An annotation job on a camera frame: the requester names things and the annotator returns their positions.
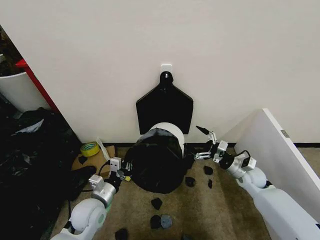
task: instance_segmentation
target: floor baseboard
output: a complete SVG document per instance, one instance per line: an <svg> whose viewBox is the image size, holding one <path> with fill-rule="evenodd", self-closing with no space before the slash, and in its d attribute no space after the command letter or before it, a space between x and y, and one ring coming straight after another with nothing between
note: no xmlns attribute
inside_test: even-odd
<svg viewBox="0 0 320 240"><path fill-rule="evenodd" d="M114 145L116 148L130 148L135 144L135 142L109 142L103 143L105 147ZM188 145L194 148L201 148L204 146L204 143L190 142ZM320 142L294 142L293 143L297 148L320 148ZM229 142L228 147L233 148L236 145L235 142Z"/></svg>

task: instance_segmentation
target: black cable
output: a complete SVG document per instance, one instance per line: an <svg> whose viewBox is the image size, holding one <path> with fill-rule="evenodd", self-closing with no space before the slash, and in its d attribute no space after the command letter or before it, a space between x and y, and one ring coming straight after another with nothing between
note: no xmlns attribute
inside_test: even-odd
<svg viewBox="0 0 320 240"><path fill-rule="evenodd" d="M235 155L234 157L238 157L238 156L240 156L240 155L243 154L243 153L247 153L248 156L249 156L249 158L251 158L251 155L250 155L250 153L249 153L247 150L243 150L242 152L238 153L238 154Z"/></svg>
<svg viewBox="0 0 320 240"><path fill-rule="evenodd" d="M100 170L99 170L99 173L98 173L99 176L100 176L100 173L101 173L102 169L103 169L104 166L106 166L106 165L110 165L110 160L106 161L106 162L100 167Z"/></svg>
<svg viewBox="0 0 320 240"><path fill-rule="evenodd" d="M71 201L68 199L68 221L71 218Z"/></svg>

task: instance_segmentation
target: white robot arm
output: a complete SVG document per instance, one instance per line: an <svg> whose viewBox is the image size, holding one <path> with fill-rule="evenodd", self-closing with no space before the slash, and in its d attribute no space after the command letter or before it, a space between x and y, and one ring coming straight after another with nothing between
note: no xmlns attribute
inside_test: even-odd
<svg viewBox="0 0 320 240"><path fill-rule="evenodd" d="M51 240L91 240L102 227L122 181L118 173L121 159L113 157L110 162L111 174L106 182L98 175L90 177L92 198L81 201L73 208L67 224Z"/></svg>
<svg viewBox="0 0 320 240"><path fill-rule="evenodd" d="M257 161L247 151L231 156L226 152L227 142L218 142L212 131L197 128L208 135L211 146L208 152L197 153L195 159L212 158L229 172L251 195L255 207L280 239L320 240L319 223L289 194L267 181L264 172L256 167Z"/></svg>

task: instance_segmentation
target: black plastic bag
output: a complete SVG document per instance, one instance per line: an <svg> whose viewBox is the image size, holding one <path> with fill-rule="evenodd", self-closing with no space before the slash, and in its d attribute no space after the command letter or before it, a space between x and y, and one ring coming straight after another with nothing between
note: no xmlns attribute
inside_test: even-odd
<svg viewBox="0 0 320 240"><path fill-rule="evenodd" d="M132 163L131 178L139 187L162 194L175 190L192 165L183 158L178 139L160 128L148 131L128 150L122 166L127 163Z"/></svg>

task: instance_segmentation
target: small black stone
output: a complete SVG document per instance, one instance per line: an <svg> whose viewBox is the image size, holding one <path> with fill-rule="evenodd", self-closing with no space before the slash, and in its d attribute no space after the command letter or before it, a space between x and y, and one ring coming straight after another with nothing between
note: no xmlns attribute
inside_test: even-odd
<svg viewBox="0 0 320 240"><path fill-rule="evenodd" d="M154 215L150 219L150 225L152 229L158 229L161 227L161 217L159 215Z"/></svg>
<svg viewBox="0 0 320 240"><path fill-rule="evenodd" d="M194 187L196 185L196 180L193 178L193 177L190 177L190 176L186 176L185 177L185 184L188 186L188 187Z"/></svg>
<svg viewBox="0 0 320 240"><path fill-rule="evenodd" d="M206 175L211 175L211 174L214 173L214 170L213 170L211 167L209 167L209 166L204 166L204 167L203 167L203 170L204 170L204 173L205 173Z"/></svg>
<svg viewBox="0 0 320 240"><path fill-rule="evenodd" d="M88 158L86 156L80 156L78 159L79 159L79 163L84 164Z"/></svg>
<svg viewBox="0 0 320 240"><path fill-rule="evenodd" d="M208 181L208 187L212 189L212 180L211 179L209 179L209 181Z"/></svg>
<svg viewBox="0 0 320 240"><path fill-rule="evenodd" d="M157 197L157 198L151 200L151 204L155 209L159 210L162 205L162 201L160 198Z"/></svg>
<svg viewBox="0 0 320 240"><path fill-rule="evenodd" d="M192 238L192 237L190 237L189 235L182 234L182 236L181 236L181 240L193 240L193 238Z"/></svg>
<svg viewBox="0 0 320 240"><path fill-rule="evenodd" d="M115 240L128 240L128 230L121 228L115 232Z"/></svg>

